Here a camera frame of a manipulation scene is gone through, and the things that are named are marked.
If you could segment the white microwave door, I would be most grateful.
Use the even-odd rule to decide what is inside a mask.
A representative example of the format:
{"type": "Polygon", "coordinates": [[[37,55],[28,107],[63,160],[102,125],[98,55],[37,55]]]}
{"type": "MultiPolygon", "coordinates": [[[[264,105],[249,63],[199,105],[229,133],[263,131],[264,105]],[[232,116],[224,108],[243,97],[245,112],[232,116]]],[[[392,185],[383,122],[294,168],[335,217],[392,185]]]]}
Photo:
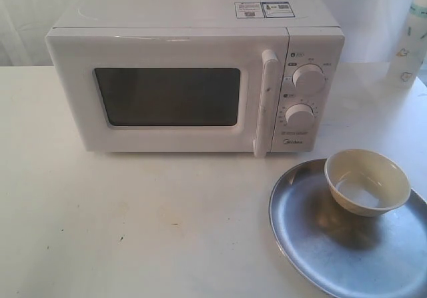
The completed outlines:
{"type": "Polygon", "coordinates": [[[46,43],[89,151],[271,149],[283,27],[55,27],[46,43]]]}

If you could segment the beige ceramic bowl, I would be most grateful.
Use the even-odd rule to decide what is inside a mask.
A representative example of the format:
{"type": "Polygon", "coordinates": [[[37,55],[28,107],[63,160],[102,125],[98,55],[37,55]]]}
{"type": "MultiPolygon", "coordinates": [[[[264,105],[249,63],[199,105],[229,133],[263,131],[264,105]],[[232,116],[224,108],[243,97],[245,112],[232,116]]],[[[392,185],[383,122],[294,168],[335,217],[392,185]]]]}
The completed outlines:
{"type": "Polygon", "coordinates": [[[403,206],[411,185],[389,158],[365,149],[347,149],[329,156],[324,175],[333,199],[362,217],[377,217],[403,206]]]}

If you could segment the white microwave oven body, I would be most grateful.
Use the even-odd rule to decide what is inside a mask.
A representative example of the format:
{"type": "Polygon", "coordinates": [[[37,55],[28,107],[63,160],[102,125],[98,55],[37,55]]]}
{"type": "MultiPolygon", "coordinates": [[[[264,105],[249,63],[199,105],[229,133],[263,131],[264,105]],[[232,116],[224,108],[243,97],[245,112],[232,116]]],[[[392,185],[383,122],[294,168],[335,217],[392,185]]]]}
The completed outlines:
{"type": "Polygon", "coordinates": [[[237,19],[234,3],[238,1],[235,0],[87,0],[68,10],[53,28],[283,27],[288,31],[289,44],[278,92],[271,149],[266,154],[311,151],[344,44],[344,34],[320,0],[273,1],[288,1],[296,17],[237,19]],[[323,89],[313,95],[298,93],[292,82],[295,70],[306,64],[318,65],[326,80],[323,89]],[[310,128],[287,126],[285,112],[300,103],[310,106],[314,112],[314,124],[310,128]]]}

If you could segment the lower white control knob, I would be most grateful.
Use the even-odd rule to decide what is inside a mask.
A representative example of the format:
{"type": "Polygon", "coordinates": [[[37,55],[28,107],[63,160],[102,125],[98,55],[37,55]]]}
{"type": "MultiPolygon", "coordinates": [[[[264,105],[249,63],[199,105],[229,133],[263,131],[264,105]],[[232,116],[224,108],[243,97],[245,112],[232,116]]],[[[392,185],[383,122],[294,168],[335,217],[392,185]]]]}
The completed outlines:
{"type": "Polygon", "coordinates": [[[307,129],[314,124],[314,112],[306,104],[295,104],[285,112],[288,127],[307,129]]]}

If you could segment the white control knob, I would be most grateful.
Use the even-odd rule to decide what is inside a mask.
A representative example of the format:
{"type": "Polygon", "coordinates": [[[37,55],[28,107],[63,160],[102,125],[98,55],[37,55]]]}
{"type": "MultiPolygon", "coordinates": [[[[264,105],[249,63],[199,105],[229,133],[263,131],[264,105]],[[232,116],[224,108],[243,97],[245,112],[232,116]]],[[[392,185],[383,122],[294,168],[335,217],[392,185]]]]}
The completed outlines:
{"type": "Polygon", "coordinates": [[[295,70],[292,75],[292,82],[298,93],[313,95],[323,89],[326,80],[318,65],[306,64],[295,70]]]}
{"type": "Polygon", "coordinates": [[[306,104],[295,104],[285,112],[288,127],[307,129],[314,124],[314,112],[306,104]]]}

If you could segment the upper white control knob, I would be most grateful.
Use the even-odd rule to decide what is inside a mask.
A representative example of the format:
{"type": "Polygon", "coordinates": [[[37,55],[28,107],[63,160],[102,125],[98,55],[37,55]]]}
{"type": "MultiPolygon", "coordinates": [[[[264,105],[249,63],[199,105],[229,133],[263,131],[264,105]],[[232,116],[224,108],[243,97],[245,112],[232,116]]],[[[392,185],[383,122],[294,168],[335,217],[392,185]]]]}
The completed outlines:
{"type": "Polygon", "coordinates": [[[323,89],[326,80],[318,65],[306,64],[295,70],[292,75],[292,82],[298,93],[313,95],[323,89]]]}

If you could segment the blue white label sticker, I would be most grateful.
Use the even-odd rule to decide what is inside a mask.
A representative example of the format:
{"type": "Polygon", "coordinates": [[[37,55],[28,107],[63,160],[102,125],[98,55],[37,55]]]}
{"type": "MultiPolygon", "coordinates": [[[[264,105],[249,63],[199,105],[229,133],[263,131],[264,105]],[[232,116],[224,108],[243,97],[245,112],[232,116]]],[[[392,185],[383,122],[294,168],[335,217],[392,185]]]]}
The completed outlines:
{"type": "Polygon", "coordinates": [[[237,19],[295,18],[288,1],[235,2],[237,19]]]}

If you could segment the round stainless steel tray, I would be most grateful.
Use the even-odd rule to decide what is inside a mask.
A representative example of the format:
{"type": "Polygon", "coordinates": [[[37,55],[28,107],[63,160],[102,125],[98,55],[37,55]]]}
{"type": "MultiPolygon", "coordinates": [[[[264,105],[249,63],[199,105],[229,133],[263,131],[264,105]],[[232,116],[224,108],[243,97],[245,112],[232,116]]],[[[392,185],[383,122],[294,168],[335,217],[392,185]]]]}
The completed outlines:
{"type": "Polygon", "coordinates": [[[412,192],[394,211],[355,215],[333,199],[324,164],[300,163],[272,190],[270,225],[283,255],[333,297],[425,297],[425,200],[412,192]]]}

